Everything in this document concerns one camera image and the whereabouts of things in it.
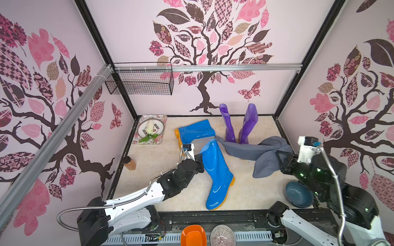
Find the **flexible metal conduit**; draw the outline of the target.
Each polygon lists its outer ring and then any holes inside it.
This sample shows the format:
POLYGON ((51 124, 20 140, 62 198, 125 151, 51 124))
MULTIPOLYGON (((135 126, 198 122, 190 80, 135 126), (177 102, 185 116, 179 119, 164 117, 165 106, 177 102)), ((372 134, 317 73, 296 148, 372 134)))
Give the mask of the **flexible metal conduit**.
POLYGON ((161 203, 162 201, 164 201, 165 195, 163 194, 162 186, 157 182, 158 179, 163 175, 176 170, 178 168, 178 165, 183 160, 185 160, 185 157, 182 155, 182 152, 180 150, 179 162, 176 164, 176 166, 153 177, 149 181, 149 185, 146 188, 143 188, 139 191, 133 192, 131 194, 116 199, 109 199, 106 201, 102 201, 101 199, 99 199, 98 205, 87 205, 85 207, 66 209, 64 211, 61 211, 57 215, 56 220, 62 227, 68 230, 81 232, 82 229, 69 226, 68 224, 63 222, 62 215, 75 211, 88 211, 88 212, 99 211, 99 212, 104 212, 106 216, 110 216, 111 224, 114 224, 116 223, 116 217, 118 216, 118 214, 113 215, 112 212, 116 212, 120 210, 123 211, 124 214, 129 214, 131 212, 138 211, 146 206, 161 203))
POLYGON ((341 182, 340 178, 344 175, 333 166, 334 161, 330 160, 323 145, 320 145, 319 150, 333 179, 327 204, 340 218, 338 245, 344 245, 344 231, 348 229, 357 246, 389 246, 373 197, 361 188, 341 182))

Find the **aluminium rail left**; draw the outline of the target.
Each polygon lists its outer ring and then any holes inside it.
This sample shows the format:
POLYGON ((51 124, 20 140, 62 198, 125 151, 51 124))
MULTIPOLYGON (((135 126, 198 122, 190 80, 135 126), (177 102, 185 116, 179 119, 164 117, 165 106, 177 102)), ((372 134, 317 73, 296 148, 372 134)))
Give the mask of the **aluminium rail left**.
POLYGON ((99 87, 111 75, 112 71, 111 65, 105 65, 100 69, 82 96, 80 96, 75 105, 68 111, 65 118, 55 128, 49 139, 38 150, 30 164, 23 169, 16 181, 5 193, 1 199, 1 228, 6 225, 10 216, 13 215, 18 205, 34 185, 34 182, 49 163, 51 157, 55 154, 72 126, 77 122, 82 111, 88 106, 99 87))

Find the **floral tray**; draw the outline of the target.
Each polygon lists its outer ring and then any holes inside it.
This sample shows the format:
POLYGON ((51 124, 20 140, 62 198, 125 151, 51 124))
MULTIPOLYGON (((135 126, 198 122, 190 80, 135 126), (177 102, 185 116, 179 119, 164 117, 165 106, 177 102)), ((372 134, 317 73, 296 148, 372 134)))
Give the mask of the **floral tray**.
POLYGON ((167 122, 167 115, 143 115, 140 117, 132 140, 134 145, 159 145, 167 122))

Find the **right flexible metal conduit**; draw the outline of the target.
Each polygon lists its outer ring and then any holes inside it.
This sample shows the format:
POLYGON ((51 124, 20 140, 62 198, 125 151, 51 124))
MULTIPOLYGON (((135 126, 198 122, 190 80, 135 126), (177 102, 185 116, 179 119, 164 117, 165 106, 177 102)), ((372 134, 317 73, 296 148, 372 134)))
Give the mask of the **right flexible metal conduit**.
POLYGON ((344 175, 333 166, 334 161, 330 160, 323 145, 320 145, 319 150, 333 179, 327 204, 340 218, 338 245, 344 245, 344 231, 348 229, 357 246, 389 246, 373 197, 361 188, 341 182, 340 178, 344 175))

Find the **white flower with leaves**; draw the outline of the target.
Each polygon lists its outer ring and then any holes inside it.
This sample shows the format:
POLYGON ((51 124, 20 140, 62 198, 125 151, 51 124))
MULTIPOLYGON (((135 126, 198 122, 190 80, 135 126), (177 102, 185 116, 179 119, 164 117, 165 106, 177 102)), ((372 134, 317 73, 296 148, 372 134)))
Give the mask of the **white flower with leaves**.
POLYGON ((145 137, 141 138, 139 142, 148 142, 149 140, 155 140, 159 134, 159 126, 155 123, 154 120, 148 120, 147 125, 144 129, 145 137))

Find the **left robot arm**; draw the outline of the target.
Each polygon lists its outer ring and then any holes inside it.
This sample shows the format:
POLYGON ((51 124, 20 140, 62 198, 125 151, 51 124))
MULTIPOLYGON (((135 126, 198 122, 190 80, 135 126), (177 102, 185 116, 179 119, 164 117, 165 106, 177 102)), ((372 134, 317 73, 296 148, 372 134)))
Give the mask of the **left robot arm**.
POLYGON ((81 245, 100 246, 113 235, 155 227, 160 220, 155 205, 180 194, 203 172, 202 155, 198 154, 181 161, 147 188, 117 199, 92 199, 77 219, 81 245))

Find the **grey cloth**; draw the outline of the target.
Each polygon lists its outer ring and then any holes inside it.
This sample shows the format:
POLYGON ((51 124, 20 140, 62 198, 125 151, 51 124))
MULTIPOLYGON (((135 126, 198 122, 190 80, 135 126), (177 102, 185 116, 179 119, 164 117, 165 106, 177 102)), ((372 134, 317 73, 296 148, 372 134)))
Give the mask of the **grey cloth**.
POLYGON ((258 145, 228 142, 219 136, 215 136, 214 139, 223 145, 225 151, 230 156, 247 161, 254 161, 252 176, 256 179, 269 177, 280 170, 279 162, 276 157, 277 150, 293 154, 293 150, 286 139, 279 136, 269 137, 258 145))

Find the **blue ceramic bowl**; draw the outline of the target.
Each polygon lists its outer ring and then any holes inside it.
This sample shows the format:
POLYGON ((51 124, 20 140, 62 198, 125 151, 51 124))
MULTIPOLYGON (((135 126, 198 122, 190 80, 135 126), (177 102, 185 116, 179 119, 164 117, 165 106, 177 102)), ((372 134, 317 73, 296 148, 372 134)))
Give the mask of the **blue ceramic bowl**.
POLYGON ((299 181, 289 181, 284 193, 287 200, 297 208, 309 208, 314 203, 314 194, 299 181))

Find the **aluminium rail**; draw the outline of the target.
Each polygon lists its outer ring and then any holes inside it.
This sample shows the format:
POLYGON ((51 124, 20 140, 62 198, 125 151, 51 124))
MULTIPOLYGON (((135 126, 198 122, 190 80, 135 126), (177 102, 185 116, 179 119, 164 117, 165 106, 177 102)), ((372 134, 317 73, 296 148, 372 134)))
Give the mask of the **aluminium rail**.
POLYGON ((157 63, 125 63, 116 64, 115 71, 164 71, 164 72, 211 72, 211 71, 275 71, 275 70, 295 70, 299 71, 302 64, 241 64, 241 65, 181 65, 174 66, 171 63, 164 63, 158 66, 157 63))
POLYGON ((65 118, 55 128, 49 139, 38 150, 30 164, 23 169, 16 181, 5 193, 1 199, 1 228, 6 225, 10 216, 13 215, 18 205, 34 185, 34 182, 49 163, 51 157, 55 154, 72 126, 77 122, 82 111, 88 106, 99 87, 111 75, 112 71, 111 65, 105 65, 100 69, 82 96, 80 96, 75 105, 68 111, 65 118))

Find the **brown bottle black cap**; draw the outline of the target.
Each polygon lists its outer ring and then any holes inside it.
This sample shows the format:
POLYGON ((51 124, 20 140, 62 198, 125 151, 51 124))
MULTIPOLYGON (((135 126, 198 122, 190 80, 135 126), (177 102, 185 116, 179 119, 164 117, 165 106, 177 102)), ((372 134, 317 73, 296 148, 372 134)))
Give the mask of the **brown bottle black cap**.
POLYGON ((128 170, 136 169, 136 162, 130 156, 123 157, 122 163, 128 170))

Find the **aluminium rail back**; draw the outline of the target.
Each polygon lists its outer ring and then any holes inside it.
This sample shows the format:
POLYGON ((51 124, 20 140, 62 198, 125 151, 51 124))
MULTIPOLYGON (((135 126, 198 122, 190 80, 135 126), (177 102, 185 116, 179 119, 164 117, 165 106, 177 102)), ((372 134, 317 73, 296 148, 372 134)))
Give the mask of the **aluminium rail back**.
POLYGON ((299 71, 302 64, 241 64, 241 65, 181 65, 174 66, 171 63, 164 63, 158 66, 157 63, 125 63, 116 64, 115 71, 164 71, 164 72, 211 72, 211 71, 275 71, 275 70, 295 70, 299 71))

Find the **left flexible metal conduit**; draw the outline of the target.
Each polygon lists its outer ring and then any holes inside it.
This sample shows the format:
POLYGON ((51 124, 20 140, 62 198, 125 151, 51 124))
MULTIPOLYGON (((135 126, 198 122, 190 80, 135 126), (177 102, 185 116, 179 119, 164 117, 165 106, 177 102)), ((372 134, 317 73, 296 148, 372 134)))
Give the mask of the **left flexible metal conduit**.
POLYGON ((116 199, 109 199, 106 201, 102 201, 101 199, 99 199, 98 205, 87 205, 85 207, 66 209, 64 211, 61 211, 57 215, 56 220, 62 227, 68 230, 81 232, 82 229, 69 226, 68 224, 63 222, 62 215, 75 211, 88 211, 88 212, 99 211, 99 212, 104 212, 106 216, 110 216, 111 224, 114 224, 116 223, 116 217, 118 216, 118 214, 113 215, 112 212, 116 212, 120 210, 123 211, 124 214, 129 214, 131 212, 138 211, 146 206, 161 203, 162 201, 164 201, 165 195, 163 194, 162 186, 157 182, 158 179, 163 175, 176 170, 178 168, 178 165, 183 160, 185 160, 185 157, 182 155, 182 152, 180 150, 179 162, 176 164, 176 166, 153 177, 149 181, 149 185, 146 188, 143 188, 139 191, 133 192, 131 194, 116 199))

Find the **purple boot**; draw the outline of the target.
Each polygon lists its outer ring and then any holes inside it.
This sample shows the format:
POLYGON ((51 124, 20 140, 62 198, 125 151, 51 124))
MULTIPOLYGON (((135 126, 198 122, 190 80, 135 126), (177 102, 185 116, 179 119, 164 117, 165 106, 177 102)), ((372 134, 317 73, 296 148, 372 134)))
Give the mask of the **purple boot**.
POLYGON ((226 104, 220 104, 219 110, 226 126, 225 140, 228 142, 236 142, 234 128, 231 123, 231 115, 226 104))
POLYGON ((240 144, 249 144, 248 136, 254 129, 258 120, 259 116, 255 104, 249 104, 244 116, 243 126, 239 132, 240 144))

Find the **blue boot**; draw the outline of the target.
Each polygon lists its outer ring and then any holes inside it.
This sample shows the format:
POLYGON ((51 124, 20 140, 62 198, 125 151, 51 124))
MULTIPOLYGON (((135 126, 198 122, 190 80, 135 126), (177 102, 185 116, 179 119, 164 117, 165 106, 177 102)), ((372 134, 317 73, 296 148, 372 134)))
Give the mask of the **blue boot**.
POLYGON ((191 144, 195 139, 215 136, 215 131, 208 120, 177 128, 174 132, 180 148, 183 145, 191 144))
POLYGON ((204 169, 212 180, 212 186, 206 201, 206 208, 212 211, 218 209, 226 201, 228 190, 234 184, 235 178, 229 170, 215 139, 211 139, 200 153, 204 169))

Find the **patterned plate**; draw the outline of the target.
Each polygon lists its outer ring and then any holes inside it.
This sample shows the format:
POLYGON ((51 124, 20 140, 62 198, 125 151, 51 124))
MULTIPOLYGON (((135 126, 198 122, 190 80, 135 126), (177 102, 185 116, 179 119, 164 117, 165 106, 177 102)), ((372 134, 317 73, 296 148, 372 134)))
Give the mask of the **patterned plate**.
POLYGON ((143 120, 138 124, 136 133, 140 138, 146 136, 159 136, 164 132, 165 121, 157 118, 143 120))

